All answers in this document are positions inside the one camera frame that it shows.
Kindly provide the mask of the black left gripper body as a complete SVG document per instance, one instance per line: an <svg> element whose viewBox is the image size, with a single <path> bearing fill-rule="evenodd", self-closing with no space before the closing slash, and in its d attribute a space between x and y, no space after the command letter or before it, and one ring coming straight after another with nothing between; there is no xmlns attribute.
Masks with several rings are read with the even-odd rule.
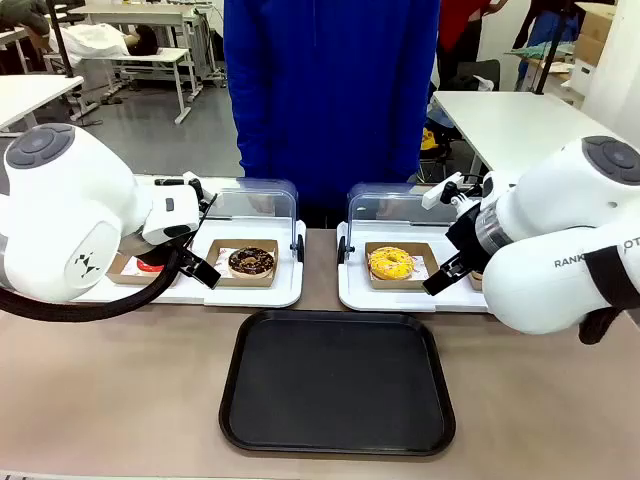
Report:
<svg viewBox="0 0 640 480"><path fill-rule="evenodd" d="M192 237L192 234L186 234L160 245L152 245L141 235L131 234L121 239L119 253L138 258L145 263L167 263L172 252L179 247L184 247Z"/></svg>

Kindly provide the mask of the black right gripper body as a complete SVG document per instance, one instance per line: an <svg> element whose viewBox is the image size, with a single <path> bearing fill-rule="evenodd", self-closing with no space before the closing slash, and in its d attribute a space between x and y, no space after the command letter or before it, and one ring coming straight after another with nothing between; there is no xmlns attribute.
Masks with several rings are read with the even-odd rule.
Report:
<svg viewBox="0 0 640 480"><path fill-rule="evenodd" d="M503 247L503 229L495 208L481 210L479 203L459 216L446 237L457 249L446 263L450 274L483 273L492 256Z"/></svg>

